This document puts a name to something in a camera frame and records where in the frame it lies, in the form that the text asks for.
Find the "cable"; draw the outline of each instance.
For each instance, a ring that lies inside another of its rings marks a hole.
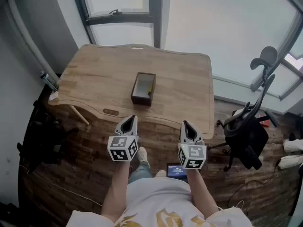
[[[275,169],[274,169],[273,174],[271,175],[271,177],[270,177],[267,181],[261,182],[261,181],[259,181],[259,180],[250,180],[250,181],[248,181],[247,183],[243,184],[240,188],[238,188],[238,189],[233,193],[233,195],[228,199],[227,208],[229,208],[229,203],[230,203],[232,197],[233,197],[239,190],[241,190],[244,186],[248,185],[249,183],[256,182],[256,183],[259,183],[259,184],[261,184],[261,185],[265,185],[265,184],[269,183],[269,182],[273,179],[273,177],[274,177],[274,175],[275,175],[277,166],[278,166],[278,162],[277,162],[277,164],[276,164],[276,166],[275,166]]]
[[[87,200],[90,200],[90,201],[94,202],[95,204],[97,204],[97,205],[99,205],[99,206],[102,207],[102,205],[101,205],[100,203],[97,203],[97,202],[93,201],[92,199],[89,199],[89,198],[84,197],[84,196],[82,196],[82,195],[80,195],[80,194],[77,194],[77,193],[75,193],[75,192],[72,192],[72,191],[70,191],[70,190],[67,190],[67,189],[65,189],[65,188],[62,188],[62,187],[60,187],[60,186],[58,186],[58,185],[56,185],[56,184],[54,184],[54,183],[52,183],[52,182],[50,182],[50,181],[44,179],[43,177],[40,177],[40,176],[39,176],[37,173],[35,173],[35,172],[33,172],[33,174],[35,174],[37,177],[41,178],[43,181],[46,181],[47,183],[49,183],[49,184],[51,184],[51,185],[53,185],[53,186],[56,186],[56,187],[61,188],[61,189],[65,190],[65,191],[67,191],[67,192],[71,192],[71,193],[73,193],[73,194],[75,194],[75,195],[77,195],[77,196],[80,196],[80,197],[82,197],[82,198],[85,198],[85,199],[87,199]]]

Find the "pipe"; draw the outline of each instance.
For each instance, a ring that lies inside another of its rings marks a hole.
[[[51,66],[47,63],[44,56],[41,54],[40,50],[36,46],[32,37],[30,36],[25,24],[23,23],[22,17],[20,16],[20,13],[18,11],[15,0],[8,0],[8,3],[9,3],[9,8],[10,8],[11,14],[12,14],[22,36],[24,37],[24,40],[26,41],[26,43],[28,44],[30,49],[33,51],[33,53],[36,56],[36,58],[38,59],[38,61],[42,64],[45,71],[47,71],[47,73],[50,75],[50,77],[52,79],[54,79],[54,81],[57,83],[59,80],[58,76],[53,71]]]

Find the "wooden floor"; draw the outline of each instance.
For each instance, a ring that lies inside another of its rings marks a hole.
[[[90,122],[89,126],[81,123],[77,116],[65,105],[49,106],[53,114],[62,119],[66,130],[79,127],[77,134],[68,137],[62,149],[60,165],[41,164],[34,172],[27,175],[25,169],[19,169],[19,202],[33,226],[65,226],[73,210],[100,213],[101,207],[87,199],[53,186],[52,182],[62,188],[88,197],[102,204],[115,163],[107,154],[107,139],[114,132],[115,123],[97,119],[81,109],[79,111]],[[215,100],[215,120],[225,120],[240,105]],[[295,117],[292,115],[277,116],[279,127],[266,128],[269,140],[265,146],[259,170],[247,170],[237,159],[227,173],[223,168],[229,157],[222,153],[223,148],[212,149],[207,153],[207,163],[201,174],[214,197],[217,205],[227,207],[231,195],[242,184],[250,180],[266,181],[274,171],[278,159],[285,156],[283,139],[294,131]],[[146,148],[152,173],[166,169],[167,162],[178,162],[177,142],[179,130],[163,125],[139,123],[139,144]],[[207,140],[207,145],[224,141],[221,127],[216,127],[214,137]],[[28,166],[25,160],[20,162]],[[235,206],[244,200],[243,211],[256,227],[286,227],[288,214],[294,203],[299,182],[298,168],[277,169],[273,180],[266,185],[252,182],[236,193],[230,201]]]

